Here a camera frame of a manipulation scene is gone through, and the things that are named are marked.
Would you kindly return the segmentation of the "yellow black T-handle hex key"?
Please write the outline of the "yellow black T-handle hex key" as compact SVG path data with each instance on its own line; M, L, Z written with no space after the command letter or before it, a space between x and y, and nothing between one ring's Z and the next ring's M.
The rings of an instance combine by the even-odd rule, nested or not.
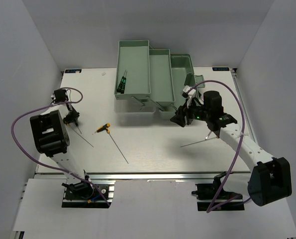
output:
M210 141L210 140L213 140L213 139L217 139L217 137L208 138L208 139L204 139L204 140L201 140L201 141L197 141L197 142L189 143L189 144L186 144L186 145L182 145L182 146L180 146L180 147L191 146L191 145L195 145L195 144L198 144L198 143L203 143L203 142L206 142L206 141Z

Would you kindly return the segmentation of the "green plastic toolbox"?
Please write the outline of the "green plastic toolbox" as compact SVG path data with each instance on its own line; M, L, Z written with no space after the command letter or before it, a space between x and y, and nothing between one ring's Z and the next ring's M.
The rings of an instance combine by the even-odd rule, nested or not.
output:
M117 87L125 72L124 94ZM121 40L118 43L114 111L123 126L148 125L155 115L162 120L174 116L185 99L185 86L205 87L203 75L196 75L189 54L172 54L154 49L148 40Z

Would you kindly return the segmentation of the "small green black precision screwdriver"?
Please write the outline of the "small green black precision screwdriver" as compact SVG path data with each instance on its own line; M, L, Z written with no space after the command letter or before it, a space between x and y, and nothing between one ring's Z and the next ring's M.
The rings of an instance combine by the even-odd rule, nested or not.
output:
M116 92L117 92L117 93L121 93L120 90L121 90L121 80L120 80L120 82L119 82L119 85L118 85L118 87L117 87Z

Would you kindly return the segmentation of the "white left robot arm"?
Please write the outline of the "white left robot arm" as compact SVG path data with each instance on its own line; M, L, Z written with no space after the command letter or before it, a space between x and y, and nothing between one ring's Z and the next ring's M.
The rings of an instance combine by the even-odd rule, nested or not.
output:
M69 103L66 89L55 90L52 95L53 106L40 115L30 117L30 125L36 149L51 158L60 169L67 170L63 184L72 194L87 199L93 195L94 187L89 176L78 166L69 151L70 138L66 126L78 125L79 112Z

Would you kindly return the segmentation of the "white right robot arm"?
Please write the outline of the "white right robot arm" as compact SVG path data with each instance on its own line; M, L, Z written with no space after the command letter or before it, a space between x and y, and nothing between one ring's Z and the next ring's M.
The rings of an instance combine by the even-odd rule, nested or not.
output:
M170 121L181 127L190 125L193 120L206 122L209 130L229 145L235 158L242 159L250 171L250 175L244 176L228 170L215 176L211 184L199 184L192 194L199 200L227 202L246 195L260 207L292 194L290 163L283 157L274 157L246 135L237 120L224 112L219 92L206 91L200 102L196 90L185 86L182 95L185 103Z

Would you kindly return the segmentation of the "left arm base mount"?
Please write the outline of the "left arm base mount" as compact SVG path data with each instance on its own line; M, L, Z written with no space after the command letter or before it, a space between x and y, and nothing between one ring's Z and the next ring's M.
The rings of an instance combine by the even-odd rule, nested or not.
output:
M93 186L85 182L77 184L62 183L65 188L62 208L75 209L108 209L109 204L109 185L98 184L99 191Z

